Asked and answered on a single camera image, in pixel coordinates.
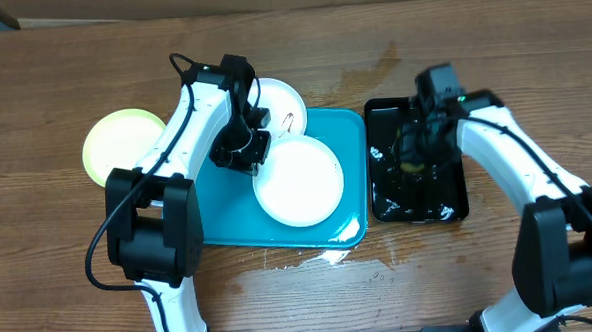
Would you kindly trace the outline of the green yellow sponge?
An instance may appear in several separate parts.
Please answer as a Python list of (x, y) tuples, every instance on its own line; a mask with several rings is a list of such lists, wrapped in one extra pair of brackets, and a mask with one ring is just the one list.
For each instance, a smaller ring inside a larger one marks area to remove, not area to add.
[(423, 162), (419, 163), (419, 164), (414, 164), (414, 163), (410, 163), (410, 162), (401, 162), (400, 163), (400, 170), (405, 173), (417, 174), (417, 173), (421, 173), (424, 169), (425, 169), (425, 164)]

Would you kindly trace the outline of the white plate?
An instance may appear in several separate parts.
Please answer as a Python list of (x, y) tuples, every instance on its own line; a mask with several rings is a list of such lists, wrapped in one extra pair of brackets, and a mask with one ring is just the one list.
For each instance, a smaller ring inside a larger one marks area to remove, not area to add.
[(343, 191), (338, 157), (307, 135), (272, 142), (253, 178), (253, 192), (263, 211), (291, 227), (305, 228), (326, 220), (341, 203)]
[(248, 96), (251, 105), (260, 96), (258, 106), (270, 110), (270, 122), (264, 128), (273, 139), (303, 135), (307, 126), (307, 108), (298, 92), (281, 80), (259, 78)]

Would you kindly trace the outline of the yellow plate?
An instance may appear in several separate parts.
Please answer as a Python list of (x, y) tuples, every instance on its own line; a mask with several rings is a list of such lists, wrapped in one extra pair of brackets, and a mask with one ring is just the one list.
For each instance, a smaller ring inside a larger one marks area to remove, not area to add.
[(103, 117), (89, 131), (82, 148), (87, 175), (104, 187), (114, 168), (132, 169), (164, 129), (157, 115), (142, 109), (125, 108)]

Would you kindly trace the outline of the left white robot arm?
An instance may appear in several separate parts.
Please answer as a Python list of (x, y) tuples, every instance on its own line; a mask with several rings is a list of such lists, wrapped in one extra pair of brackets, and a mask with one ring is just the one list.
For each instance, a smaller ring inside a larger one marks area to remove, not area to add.
[(241, 56), (194, 63), (179, 76), (182, 95), (162, 137), (136, 167), (107, 177), (97, 236), (127, 289), (146, 299), (157, 332), (208, 332), (193, 281), (204, 239), (198, 172), (210, 160), (256, 175), (271, 143), (270, 112), (249, 98), (257, 80)]

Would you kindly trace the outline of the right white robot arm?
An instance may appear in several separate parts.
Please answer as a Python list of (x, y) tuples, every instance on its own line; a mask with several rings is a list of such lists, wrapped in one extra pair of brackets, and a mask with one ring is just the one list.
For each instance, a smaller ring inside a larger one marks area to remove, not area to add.
[(400, 173), (472, 157), (520, 214), (514, 287), (463, 332), (558, 332), (580, 321), (592, 306), (592, 187), (537, 146), (491, 91), (414, 96), (399, 107)]

